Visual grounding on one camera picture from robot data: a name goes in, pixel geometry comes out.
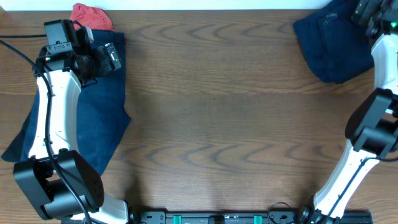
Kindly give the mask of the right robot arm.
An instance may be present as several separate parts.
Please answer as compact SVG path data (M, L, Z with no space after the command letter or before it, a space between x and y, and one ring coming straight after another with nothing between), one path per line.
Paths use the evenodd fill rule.
M397 2L331 1L293 24L302 54L323 82L374 70L374 90L350 116L343 155L295 223L371 223L346 204L368 172L397 150Z

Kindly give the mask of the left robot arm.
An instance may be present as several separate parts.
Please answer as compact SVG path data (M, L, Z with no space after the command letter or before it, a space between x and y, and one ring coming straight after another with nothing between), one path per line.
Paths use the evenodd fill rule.
M127 203L108 195L101 177L80 155L76 109L85 81L121 68L112 43L92 47L90 28L71 20L44 24L48 44L32 62L39 88L38 122L25 162L13 175L43 220L128 223Z

